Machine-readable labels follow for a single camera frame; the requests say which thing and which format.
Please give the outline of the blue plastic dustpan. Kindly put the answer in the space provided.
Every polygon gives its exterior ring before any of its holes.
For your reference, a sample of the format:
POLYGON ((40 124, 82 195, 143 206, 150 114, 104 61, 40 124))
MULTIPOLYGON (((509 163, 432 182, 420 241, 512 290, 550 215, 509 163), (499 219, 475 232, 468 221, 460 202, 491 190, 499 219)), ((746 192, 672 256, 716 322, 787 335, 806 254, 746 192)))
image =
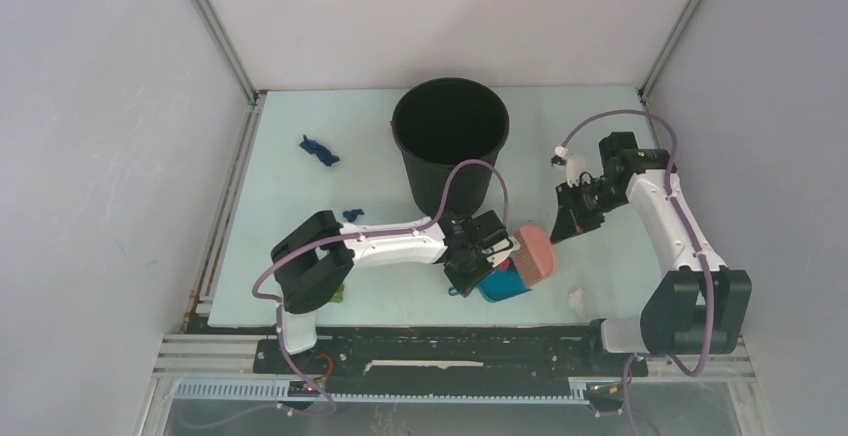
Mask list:
POLYGON ((532 277, 522 273, 513 258, 507 258, 483 278, 475 289, 486 302, 498 303, 530 292, 531 280, 532 277))

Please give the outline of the pink hand brush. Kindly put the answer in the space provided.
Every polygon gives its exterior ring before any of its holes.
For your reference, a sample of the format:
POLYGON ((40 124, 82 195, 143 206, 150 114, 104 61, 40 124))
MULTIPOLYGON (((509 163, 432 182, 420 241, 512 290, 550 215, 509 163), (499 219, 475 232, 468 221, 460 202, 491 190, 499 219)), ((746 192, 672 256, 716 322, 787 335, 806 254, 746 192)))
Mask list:
POLYGON ((549 278, 556 270, 556 252, 546 232, 537 225, 526 224, 514 234, 520 248, 511 257, 525 287, 531 288, 549 278))

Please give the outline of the white paper scrap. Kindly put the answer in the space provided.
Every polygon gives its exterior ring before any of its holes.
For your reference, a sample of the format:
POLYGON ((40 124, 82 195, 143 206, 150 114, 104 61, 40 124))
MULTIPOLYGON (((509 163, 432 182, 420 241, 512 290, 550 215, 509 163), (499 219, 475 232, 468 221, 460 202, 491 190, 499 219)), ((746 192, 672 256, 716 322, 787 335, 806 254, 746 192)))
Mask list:
POLYGON ((567 297, 567 304, 570 310, 579 318, 583 319, 586 317, 585 290, 583 288, 578 287, 571 291, 567 297))

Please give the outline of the green paper scrap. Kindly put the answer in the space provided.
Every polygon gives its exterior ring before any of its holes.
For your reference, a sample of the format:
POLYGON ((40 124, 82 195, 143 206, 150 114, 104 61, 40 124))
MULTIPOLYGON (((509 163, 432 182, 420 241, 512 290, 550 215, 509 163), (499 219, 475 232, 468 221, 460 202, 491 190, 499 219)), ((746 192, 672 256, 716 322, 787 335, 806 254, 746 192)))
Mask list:
POLYGON ((334 291, 333 295, 331 296, 331 298, 330 298, 330 303, 334 303, 334 304, 340 304, 340 303, 342 303, 342 302, 343 302, 343 300, 344 300, 344 292, 345 292, 345 286, 344 286, 344 285, 340 285, 340 286, 339 286, 339 287, 338 287, 338 288, 334 291))

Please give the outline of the black plastic trash bin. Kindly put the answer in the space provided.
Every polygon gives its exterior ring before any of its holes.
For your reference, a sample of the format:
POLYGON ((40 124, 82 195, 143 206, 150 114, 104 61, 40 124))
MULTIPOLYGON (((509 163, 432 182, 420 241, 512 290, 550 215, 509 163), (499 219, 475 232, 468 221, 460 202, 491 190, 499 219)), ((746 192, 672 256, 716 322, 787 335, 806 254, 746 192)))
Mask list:
POLYGON ((464 78, 438 78, 407 91, 390 121, 418 209, 434 216, 449 174, 459 163, 493 166, 509 136, 503 100, 489 87, 464 78))

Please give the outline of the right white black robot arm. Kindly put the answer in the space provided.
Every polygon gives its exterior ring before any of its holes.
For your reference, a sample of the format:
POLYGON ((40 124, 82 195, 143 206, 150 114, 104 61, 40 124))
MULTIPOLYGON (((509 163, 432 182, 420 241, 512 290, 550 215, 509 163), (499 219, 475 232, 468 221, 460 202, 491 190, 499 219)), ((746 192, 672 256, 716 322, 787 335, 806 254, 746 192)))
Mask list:
POLYGON ((752 293, 744 270, 732 269, 712 248, 681 190, 671 155, 643 149, 631 132, 613 132, 599 143, 603 172, 591 176, 585 160, 563 146, 551 159, 566 172, 556 188, 557 214, 550 240, 596 230, 606 214, 628 205, 647 230, 662 278, 641 312, 606 319, 600 335, 581 348, 585 367, 606 374, 622 353, 729 354, 737 346, 752 293))

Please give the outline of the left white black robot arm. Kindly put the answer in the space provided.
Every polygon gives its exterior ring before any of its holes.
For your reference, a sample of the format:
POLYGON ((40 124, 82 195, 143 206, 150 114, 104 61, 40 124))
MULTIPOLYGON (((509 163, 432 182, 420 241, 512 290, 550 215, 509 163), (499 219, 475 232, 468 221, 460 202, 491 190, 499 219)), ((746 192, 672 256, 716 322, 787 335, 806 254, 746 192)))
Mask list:
POLYGON ((312 367, 317 312, 355 269, 439 265, 451 286, 467 296, 521 247, 493 211, 377 226, 342 223, 332 211, 319 211, 270 252, 282 292, 277 358, 292 372, 312 367))

